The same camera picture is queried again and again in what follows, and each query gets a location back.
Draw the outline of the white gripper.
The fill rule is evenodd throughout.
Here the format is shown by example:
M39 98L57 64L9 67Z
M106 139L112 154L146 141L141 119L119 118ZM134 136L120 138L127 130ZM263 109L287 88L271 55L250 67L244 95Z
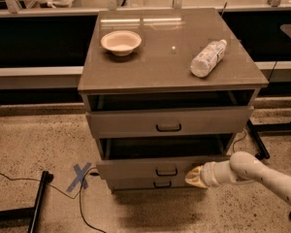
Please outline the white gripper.
M186 183L200 188L220 186L234 180L235 176L228 160L207 162L205 165L194 167L185 176Z

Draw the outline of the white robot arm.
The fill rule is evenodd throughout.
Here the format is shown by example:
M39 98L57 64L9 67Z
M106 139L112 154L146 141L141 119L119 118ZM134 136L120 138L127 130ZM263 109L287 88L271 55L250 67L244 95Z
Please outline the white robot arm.
M258 182L291 206L291 177L269 168L248 152L238 151L229 160L207 162L189 171L185 182L202 188Z

